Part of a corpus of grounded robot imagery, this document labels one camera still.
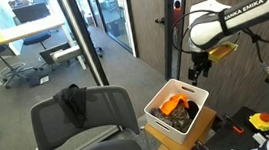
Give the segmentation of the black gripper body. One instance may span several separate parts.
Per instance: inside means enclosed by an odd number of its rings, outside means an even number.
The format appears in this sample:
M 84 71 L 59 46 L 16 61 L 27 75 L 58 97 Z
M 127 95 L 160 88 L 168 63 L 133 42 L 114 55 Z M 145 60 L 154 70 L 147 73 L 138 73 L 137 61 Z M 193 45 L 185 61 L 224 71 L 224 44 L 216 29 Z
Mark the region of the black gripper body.
M 212 67 L 212 61 L 208 59 L 209 53 L 205 52 L 192 52 L 191 60 L 194 66 L 188 69 L 188 79 L 192 82 L 193 86 L 198 84 L 198 76 L 203 74 L 207 78 L 209 69 Z

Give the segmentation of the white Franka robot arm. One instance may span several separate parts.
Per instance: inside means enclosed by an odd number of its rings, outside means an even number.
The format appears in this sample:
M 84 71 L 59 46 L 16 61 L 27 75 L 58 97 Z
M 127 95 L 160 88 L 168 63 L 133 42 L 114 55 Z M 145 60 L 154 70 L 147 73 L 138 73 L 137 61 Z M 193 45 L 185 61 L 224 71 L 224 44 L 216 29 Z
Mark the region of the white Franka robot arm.
M 269 20 L 269 0 L 244 0 L 220 11 L 213 9 L 193 10 L 201 12 L 189 29 L 189 44 L 194 70 L 189 78 L 194 85 L 208 59 L 209 49 L 220 45 L 234 33 Z

